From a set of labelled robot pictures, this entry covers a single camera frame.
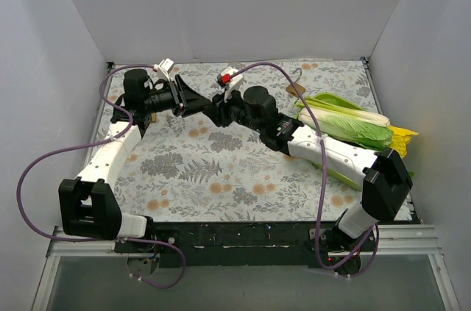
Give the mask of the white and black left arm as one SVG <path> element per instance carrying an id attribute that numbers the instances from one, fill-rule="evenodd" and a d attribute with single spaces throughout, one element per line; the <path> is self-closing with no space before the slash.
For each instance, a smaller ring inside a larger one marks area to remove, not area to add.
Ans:
<path id="1" fill-rule="evenodd" d="M 151 251 L 157 235 L 149 219 L 121 211 L 114 195 L 116 180 L 132 150 L 141 141 L 156 112 L 172 111 L 182 118 L 202 112 L 209 99 L 192 90 L 180 76 L 160 79 L 156 89 L 142 68 L 124 73 L 124 92 L 114 104 L 105 137 L 75 179 L 61 182 L 58 193 L 63 230 L 67 235 L 115 240 L 131 237 L 142 252 Z"/>

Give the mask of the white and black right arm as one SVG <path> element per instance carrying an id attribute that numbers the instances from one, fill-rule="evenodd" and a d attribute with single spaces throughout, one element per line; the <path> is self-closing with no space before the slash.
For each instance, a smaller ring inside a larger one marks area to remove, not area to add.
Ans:
<path id="1" fill-rule="evenodd" d="M 243 93 L 235 90 L 228 99 L 216 95 L 203 113 L 218 127 L 237 123 L 258 132 L 261 142 L 273 151 L 316 164 L 325 161 L 327 169 L 360 187 L 361 200 L 319 239 L 331 249 L 350 250 L 368 228 L 392 222 L 412 189 L 412 179 L 394 149 L 376 152 L 320 138 L 309 126 L 279 112 L 264 87 L 249 87 Z"/>

